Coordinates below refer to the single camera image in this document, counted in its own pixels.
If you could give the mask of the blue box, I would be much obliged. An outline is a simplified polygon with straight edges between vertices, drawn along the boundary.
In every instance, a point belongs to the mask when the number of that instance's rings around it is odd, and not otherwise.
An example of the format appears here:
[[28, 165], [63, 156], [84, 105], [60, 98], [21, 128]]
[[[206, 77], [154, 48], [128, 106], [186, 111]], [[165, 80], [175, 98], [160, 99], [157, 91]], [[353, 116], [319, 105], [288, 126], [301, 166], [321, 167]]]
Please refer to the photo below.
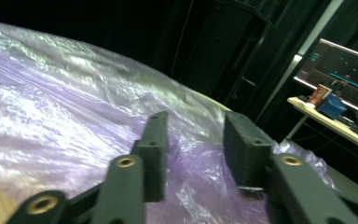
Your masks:
[[347, 111], [347, 107], [339, 97], [330, 93], [318, 105], [317, 111], [325, 114], [330, 119], [338, 119]]

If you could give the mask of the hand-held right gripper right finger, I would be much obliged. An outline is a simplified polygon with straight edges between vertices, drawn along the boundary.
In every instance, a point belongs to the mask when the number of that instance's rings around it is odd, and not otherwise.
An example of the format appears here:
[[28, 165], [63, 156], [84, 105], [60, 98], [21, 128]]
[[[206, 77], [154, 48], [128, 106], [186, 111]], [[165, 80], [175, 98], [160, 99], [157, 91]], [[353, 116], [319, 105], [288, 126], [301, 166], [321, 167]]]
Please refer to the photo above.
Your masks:
[[262, 189], [273, 141], [245, 115], [226, 111], [223, 146], [227, 167], [237, 187]]

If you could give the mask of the white metal pole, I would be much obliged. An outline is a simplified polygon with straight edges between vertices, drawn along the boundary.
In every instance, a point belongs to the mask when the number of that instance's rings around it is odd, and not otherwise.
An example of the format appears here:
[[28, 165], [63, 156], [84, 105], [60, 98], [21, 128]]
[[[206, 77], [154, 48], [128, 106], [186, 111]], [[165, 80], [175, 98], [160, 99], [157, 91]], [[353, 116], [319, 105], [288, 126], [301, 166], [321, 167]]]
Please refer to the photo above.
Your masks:
[[271, 93], [270, 97], [268, 98], [265, 105], [263, 106], [260, 114], [255, 119], [256, 122], [260, 121], [261, 118], [266, 114], [266, 110], [268, 106], [271, 104], [271, 102], [273, 101], [279, 90], [282, 88], [284, 82], [290, 77], [290, 74], [295, 70], [296, 66], [301, 61], [304, 54], [310, 49], [313, 42], [318, 38], [323, 28], [331, 20], [331, 18], [334, 16], [334, 14], [336, 13], [336, 11], [339, 9], [339, 7], [343, 2], [344, 0], [329, 0], [326, 9], [323, 11], [321, 17], [312, 26], [310, 33], [307, 35], [307, 38], [301, 42], [300, 48], [295, 51], [295, 54], [292, 57], [290, 57], [290, 63], [285, 68], [281, 79], [275, 86], [273, 92]]

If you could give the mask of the computer monitor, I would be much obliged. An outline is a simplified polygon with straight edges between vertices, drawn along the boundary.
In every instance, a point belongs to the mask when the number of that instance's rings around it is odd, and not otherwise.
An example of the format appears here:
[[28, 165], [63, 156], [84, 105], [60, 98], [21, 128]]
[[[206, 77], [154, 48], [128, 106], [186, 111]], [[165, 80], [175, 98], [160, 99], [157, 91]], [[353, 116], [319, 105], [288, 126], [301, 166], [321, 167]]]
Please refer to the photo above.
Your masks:
[[301, 60], [294, 80], [311, 89], [335, 84], [343, 103], [358, 111], [358, 51], [321, 38]]

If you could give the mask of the light wooden side desk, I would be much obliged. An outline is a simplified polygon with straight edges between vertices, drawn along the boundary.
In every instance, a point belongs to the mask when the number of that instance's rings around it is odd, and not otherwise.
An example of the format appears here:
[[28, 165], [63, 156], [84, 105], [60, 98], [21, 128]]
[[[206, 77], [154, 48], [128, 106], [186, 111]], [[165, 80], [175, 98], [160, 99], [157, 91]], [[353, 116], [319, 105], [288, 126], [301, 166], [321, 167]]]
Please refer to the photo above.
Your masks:
[[291, 132], [286, 135], [286, 139], [291, 140], [295, 133], [298, 131], [298, 129], [304, 124], [306, 119], [311, 118], [322, 124], [324, 127], [330, 129], [331, 131], [337, 133], [338, 135], [344, 137], [345, 139], [351, 141], [358, 146], [358, 134], [353, 132], [345, 124], [336, 120], [332, 120], [325, 115], [322, 115], [314, 108], [306, 107], [305, 104], [297, 97], [290, 97], [287, 99], [287, 102], [297, 111], [301, 112], [303, 114], [303, 117], [291, 130]]

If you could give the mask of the purple translucent plastic bag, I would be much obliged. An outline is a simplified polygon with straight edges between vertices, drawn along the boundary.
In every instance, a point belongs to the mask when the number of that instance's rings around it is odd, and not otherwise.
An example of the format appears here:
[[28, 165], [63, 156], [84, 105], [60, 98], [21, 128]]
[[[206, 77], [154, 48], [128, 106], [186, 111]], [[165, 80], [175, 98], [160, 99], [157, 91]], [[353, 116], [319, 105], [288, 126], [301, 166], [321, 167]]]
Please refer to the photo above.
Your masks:
[[16, 201], [100, 183], [147, 119], [169, 115], [166, 197], [147, 224], [269, 224], [225, 164], [225, 108], [159, 71], [72, 39], [0, 23], [0, 190]]

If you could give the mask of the black cabinet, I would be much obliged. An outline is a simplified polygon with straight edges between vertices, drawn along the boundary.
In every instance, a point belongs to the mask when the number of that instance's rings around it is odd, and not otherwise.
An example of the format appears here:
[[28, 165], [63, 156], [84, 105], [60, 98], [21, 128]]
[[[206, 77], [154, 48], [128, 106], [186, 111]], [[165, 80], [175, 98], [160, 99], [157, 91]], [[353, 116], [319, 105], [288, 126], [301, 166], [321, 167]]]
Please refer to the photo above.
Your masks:
[[178, 81], [222, 103], [270, 16], [267, 0], [214, 0]]

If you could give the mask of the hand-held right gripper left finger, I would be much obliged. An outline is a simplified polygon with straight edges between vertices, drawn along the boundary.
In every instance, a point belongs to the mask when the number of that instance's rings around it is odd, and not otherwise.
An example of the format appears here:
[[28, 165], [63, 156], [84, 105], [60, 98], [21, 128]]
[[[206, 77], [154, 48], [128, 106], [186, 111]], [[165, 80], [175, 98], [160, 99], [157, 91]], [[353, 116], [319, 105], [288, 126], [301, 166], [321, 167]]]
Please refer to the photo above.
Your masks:
[[167, 168], [168, 112], [158, 112], [148, 118], [142, 137], [136, 140], [131, 154], [143, 160], [145, 170], [145, 201], [156, 203], [164, 200]]

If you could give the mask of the red printed box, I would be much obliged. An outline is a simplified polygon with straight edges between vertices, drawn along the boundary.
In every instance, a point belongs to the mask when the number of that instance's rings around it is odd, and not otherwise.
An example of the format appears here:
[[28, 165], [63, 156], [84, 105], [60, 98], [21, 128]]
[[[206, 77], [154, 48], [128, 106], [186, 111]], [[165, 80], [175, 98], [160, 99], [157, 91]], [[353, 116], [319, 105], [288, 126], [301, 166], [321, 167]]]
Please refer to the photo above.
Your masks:
[[319, 105], [323, 99], [331, 93], [331, 89], [323, 84], [319, 84], [317, 89], [312, 93], [310, 98], [308, 99], [308, 103], [312, 105]]

